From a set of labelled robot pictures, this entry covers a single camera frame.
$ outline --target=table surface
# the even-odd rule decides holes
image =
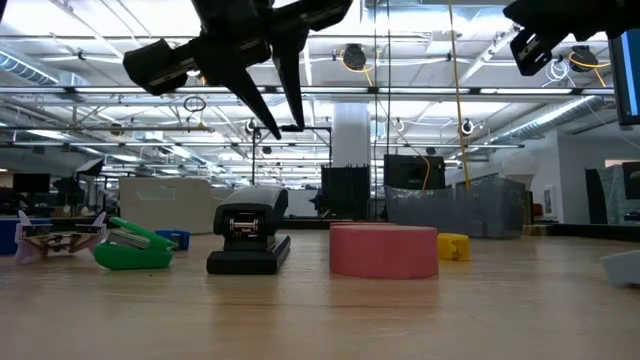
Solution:
[[[638,359],[640,290],[599,258],[639,244],[477,240],[430,280],[328,271],[328,232],[290,231],[278,276],[213,276],[221,239],[171,269],[108,272],[88,252],[0,258],[2,359]]]

